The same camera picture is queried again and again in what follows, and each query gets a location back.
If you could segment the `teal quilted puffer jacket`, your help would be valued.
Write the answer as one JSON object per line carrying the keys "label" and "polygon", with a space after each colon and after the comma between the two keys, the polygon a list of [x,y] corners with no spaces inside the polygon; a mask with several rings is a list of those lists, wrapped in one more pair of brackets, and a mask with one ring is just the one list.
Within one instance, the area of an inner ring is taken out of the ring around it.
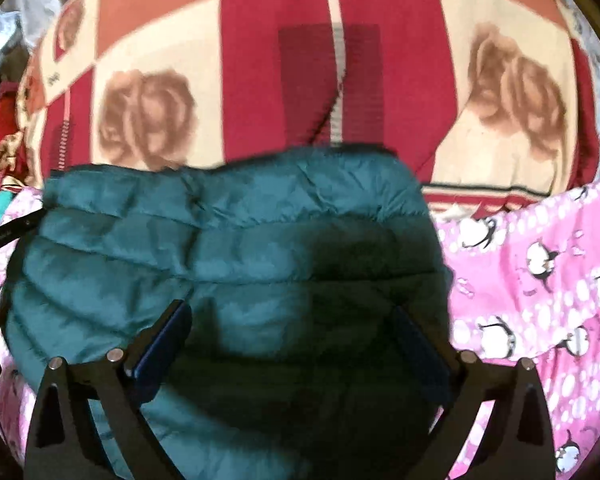
{"label": "teal quilted puffer jacket", "polygon": [[449,326],[420,188],[381,150],[213,170],[83,166],[44,188],[9,260],[5,339],[28,384],[186,301],[193,328],[144,415],[189,479],[401,479],[436,414],[408,324]]}

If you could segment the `red clothes pile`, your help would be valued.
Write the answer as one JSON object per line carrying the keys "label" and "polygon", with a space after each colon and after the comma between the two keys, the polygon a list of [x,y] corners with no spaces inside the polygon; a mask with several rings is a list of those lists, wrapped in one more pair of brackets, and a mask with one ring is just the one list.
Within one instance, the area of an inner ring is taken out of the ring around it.
{"label": "red clothes pile", "polygon": [[0,85],[0,192],[24,185],[30,178],[30,165],[24,133],[17,122],[18,84]]}

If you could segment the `pink penguin bed sheet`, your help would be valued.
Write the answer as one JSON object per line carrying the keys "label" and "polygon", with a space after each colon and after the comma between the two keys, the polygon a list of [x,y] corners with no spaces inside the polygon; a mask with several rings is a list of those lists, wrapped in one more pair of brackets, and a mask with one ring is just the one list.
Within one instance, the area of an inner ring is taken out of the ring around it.
{"label": "pink penguin bed sheet", "polygon": [[[172,205],[188,235],[211,238],[208,278],[174,278],[192,299],[227,289],[216,319],[228,342],[260,349],[282,328],[271,300],[241,307],[249,286],[259,292],[316,284],[308,267],[326,249],[338,269],[347,264],[343,230],[313,232],[310,214],[334,218],[336,208],[301,181],[259,183],[203,174],[194,188],[183,177]],[[427,220],[414,185],[387,188],[389,205],[366,212],[373,226],[399,225],[364,276],[393,274],[391,257],[415,263],[406,280],[422,286],[426,265],[442,257],[452,273],[451,340],[480,358],[509,364],[531,356],[539,364],[557,442],[557,474],[570,478],[600,429],[600,180],[512,212],[481,219]]]}

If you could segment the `red cream rose blanket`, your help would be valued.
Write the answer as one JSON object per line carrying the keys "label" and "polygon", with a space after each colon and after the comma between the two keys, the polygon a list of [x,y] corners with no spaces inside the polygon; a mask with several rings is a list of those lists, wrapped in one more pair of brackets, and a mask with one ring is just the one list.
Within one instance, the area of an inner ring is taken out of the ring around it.
{"label": "red cream rose blanket", "polygon": [[559,0],[69,0],[22,77],[29,180],[378,144],[437,212],[591,182],[588,58]]}

